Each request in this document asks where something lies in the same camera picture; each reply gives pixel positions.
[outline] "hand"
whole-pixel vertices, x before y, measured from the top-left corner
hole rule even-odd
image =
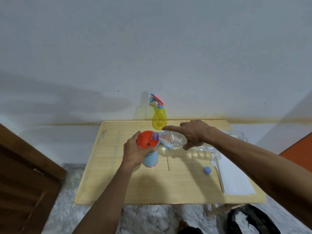
[[[202,120],[191,120],[181,122],[180,126],[164,126],[162,130],[171,130],[184,135],[188,142],[183,145],[183,149],[189,150],[194,146],[204,144],[210,128],[212,127]]]
[[[147,149],[140,149],[136,141],[141,131],[135,133],[127,143],[124,144],[124,156],[122,158],[122,165],[126,165],[131,169],[134,169],[137,165],[140,165],[147,154],[153,153],[157,150],[156,147],[150,147]]]

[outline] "table leg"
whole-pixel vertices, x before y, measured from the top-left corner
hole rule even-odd
[[[210,217],[212,215],[216,215],[221,212],[230,211],[231,209],[238,208],[243,205],[244,204],[223,204],[221,206],[216,207],[215,204],[211,204],[211,210],[209,210],[208,205],[204,204],[204,213],[206,217]]]

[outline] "wooden table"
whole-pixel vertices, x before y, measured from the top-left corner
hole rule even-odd
[[[230,130],[226,120],[204,120],[218,129]],[[168,121],[180,125],[182,121]],[[115,175],[123,156],[123,144],[138,130],[153,130],[151,121],[104,121],[101,124],[87,167],[76,194],[76,204],[91,205]],[[266,202],[265,193],[251,181],[256,194],[223,194],[211,155],[193,149],[158,146],[159,162],[154,168],[138,166],[132,173],[125,204],[241,204]],[[210,175],[203,168],[210,166]]]

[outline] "orange wall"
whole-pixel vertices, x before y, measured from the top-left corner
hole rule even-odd
[[[312,133],[280,154],[312,172]]]

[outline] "white paper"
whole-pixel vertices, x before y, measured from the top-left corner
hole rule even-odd
[[[255,194],[248,176],[220,152],[212,153],[211,164],[216,167],[223,193],[228,195]]]

